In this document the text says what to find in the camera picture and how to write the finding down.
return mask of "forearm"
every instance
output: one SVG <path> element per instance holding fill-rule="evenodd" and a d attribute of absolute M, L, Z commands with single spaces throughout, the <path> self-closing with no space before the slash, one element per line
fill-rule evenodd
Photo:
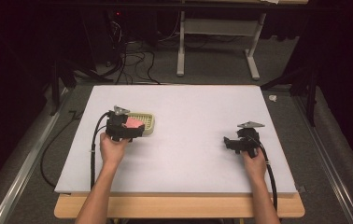
<path fill-rule="evenodd" d="M 76 223 L 106 223 L 110 187 L 117 167 L 103 167 L 86 202 L 83 204 Z"/>
<path fill-rule="evenodd" d="M 252 180 L 253 212 L 257 224 L 280 223 L 264 179 Z"/>

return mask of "human arm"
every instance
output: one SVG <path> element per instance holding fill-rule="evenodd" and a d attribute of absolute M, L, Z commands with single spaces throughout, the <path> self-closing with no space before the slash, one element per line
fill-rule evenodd
<path fill-rule="evenodd" d="M 246 151 L 242 153 L 249 182 L 252 188 L 253 213 L 257 224 L 280 223 L 273 202 L 267 190 L 264 174 L 266 163 L 260 148 L 257 148 L 258 155 L 250 158 Z"/>
<path fill-rule="evenodd" d="M 101 133 L 100 142 L 103 166 L 75 223 L 106 223 L 110 187 L 129 139 L 115 142 L 106 133 Z"/>

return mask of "table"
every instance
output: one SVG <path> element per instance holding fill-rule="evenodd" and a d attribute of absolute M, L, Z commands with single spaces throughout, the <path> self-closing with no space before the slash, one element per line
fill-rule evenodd
<path fill-rule="evenodd" d="M 232 3 L 254 3 L 269 4 L 272 0 L 200 0 L 199 2 L 232 2 Z M 304 5 L 308 0 L 279 0 L 278 4 L 285 5 Z M 258 68 L 255 64 L 253 54 L 261 35 L 261 29 L 264 25 L 266 13 L 261 13 L 257 21 L 225 21 L 225 20 L 208 20 L 208 19 L 186 19 L 185 12 L 181 11 L 180 29 L 179 29 L 179 50 L 177 57 L 176 75 L 183 77 L 185 75 L 185 34 L 202 34 L 202 35 L 244 35 L 252 36 L 252 42 L 249 49 L 245 49 L 247 64 L 250 74 L 254 80 L 259 80 Z"/>
<path fill-rule="evenodd" d="M 126 148 L 109 198 L 110 217 L 252 217 L 244 166 L 222 143 L 223 135 L 236 138 L 242 118 L 265 124 L 257 131 L 262 143 L 272 146 L 267 154 L 277 182 L 279 215 L 304 214 L 259 87 L 98 86 L 57 184 L 62 194 L 56 217 L 75 217 L 84 203 L 90 191 L 91 145 L 91 138 L 84 136 L 113 104 L 154 114 L 155 127 L 152 135 Z M 99 171 L 100 156 L 96 165 Z M 268 175 L 266 181 L 271 191 Z"/>

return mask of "pink object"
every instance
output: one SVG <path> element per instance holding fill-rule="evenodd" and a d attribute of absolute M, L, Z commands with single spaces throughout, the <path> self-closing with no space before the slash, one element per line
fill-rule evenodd
<path fill-rule="evenodd" d="M 133 118 L 128 118 L 126 122 L 126 127 L 127 128 L 138 128 L 139 126 L 143 125 L 144 122 L 139 119 L 133 119 Z"/>

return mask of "white tabletop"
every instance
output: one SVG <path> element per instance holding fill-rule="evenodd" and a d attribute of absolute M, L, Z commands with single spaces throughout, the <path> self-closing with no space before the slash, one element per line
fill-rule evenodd
<path fill-rule="evenodd" d="M 114 105 L 155 118 L 154 132 L 134 139 L 126 148 L 113 181 L 114 192 L 251 192 L 241 156 L 223 143 L 223 136 L 237 139 L 237 124 L 248 121 L 265 125 L 256 130 L 271 161 L 277 191 L 296 192 L 257 86 L 94 87 L 55 191 L 90 191 L 92 135 L 98 119 Z M 97 175 L 102 164 L 98 142 L 99 134 Z M 266 181 L 271 191 L 268 174 Z"/>

